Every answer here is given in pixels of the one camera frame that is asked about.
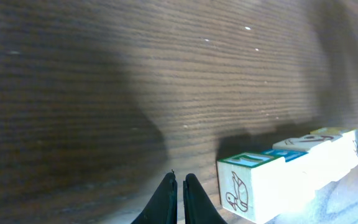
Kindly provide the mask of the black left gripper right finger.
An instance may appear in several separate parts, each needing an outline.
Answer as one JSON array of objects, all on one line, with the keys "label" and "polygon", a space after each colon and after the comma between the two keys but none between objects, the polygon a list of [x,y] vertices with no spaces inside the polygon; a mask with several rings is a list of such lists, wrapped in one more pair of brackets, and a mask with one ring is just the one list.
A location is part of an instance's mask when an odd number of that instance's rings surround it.
[{"label": "black left gripper right finger", "polygon": [[183,202],[186,224],[227,224],[194,174],[183,182]]}]

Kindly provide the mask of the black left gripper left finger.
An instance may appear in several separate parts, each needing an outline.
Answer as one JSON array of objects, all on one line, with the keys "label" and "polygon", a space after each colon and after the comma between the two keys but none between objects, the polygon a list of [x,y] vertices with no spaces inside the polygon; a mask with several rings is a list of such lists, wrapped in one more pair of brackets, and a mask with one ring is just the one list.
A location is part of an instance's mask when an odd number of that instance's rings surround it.
[{"label": "black left gripper left finger", "polygon": [[175,174],[167,173],[132,224],[176,224],[177,190]]}]

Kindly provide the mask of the wooden block violin picture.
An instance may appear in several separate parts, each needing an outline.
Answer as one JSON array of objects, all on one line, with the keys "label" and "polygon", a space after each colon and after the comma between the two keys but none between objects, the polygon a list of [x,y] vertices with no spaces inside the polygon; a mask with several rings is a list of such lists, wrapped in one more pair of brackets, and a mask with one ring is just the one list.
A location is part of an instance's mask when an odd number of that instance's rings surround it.
[{"label": "wooden block violin picture", "polygon": [[358,129],[343,127],[325,127],[310,132],[311,134],[339,136],[333,141],[334,158],[338,171],[335,172],[335,181],[347,175],[358,165]]}]

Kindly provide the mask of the yellow block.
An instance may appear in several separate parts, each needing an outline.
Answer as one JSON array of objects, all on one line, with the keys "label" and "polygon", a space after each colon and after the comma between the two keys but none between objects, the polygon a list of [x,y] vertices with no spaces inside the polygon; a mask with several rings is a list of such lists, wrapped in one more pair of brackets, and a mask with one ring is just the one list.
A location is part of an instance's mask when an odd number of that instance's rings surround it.
[{"label": "yellow block", "polygon": [[330,182],[339,180],[347,169],[337,157],[339,135],[307,134],[288,138],[273,144],[273,149],[302,152],[303,155],[291,163],[306,174],[309,186],[319,190]]}]

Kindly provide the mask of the wooden block red side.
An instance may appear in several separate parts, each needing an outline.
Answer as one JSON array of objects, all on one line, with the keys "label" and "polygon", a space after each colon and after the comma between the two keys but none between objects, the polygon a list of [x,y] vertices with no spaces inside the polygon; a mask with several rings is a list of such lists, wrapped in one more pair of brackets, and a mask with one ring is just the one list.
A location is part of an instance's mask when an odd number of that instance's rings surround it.
[{"label": "wooden block red side", "polygon": [[244,152],[217,161],[223,208],[254,223],[266,223],[288,208],[285,158]]}]

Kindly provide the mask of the wooden block snail picture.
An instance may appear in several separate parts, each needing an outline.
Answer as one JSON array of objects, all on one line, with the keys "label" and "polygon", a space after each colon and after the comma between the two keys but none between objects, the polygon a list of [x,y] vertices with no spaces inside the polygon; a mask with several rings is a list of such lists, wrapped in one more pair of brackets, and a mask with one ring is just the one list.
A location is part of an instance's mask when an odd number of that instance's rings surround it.
[{"label": "wooden block snail picture", "polygon": [[262,154],[283,157],[285,160],[280,178],[283,213],[300,212],[315,197],[316,186],[310,174],[310,157],[307,152],[288,149],[269,149]]}]

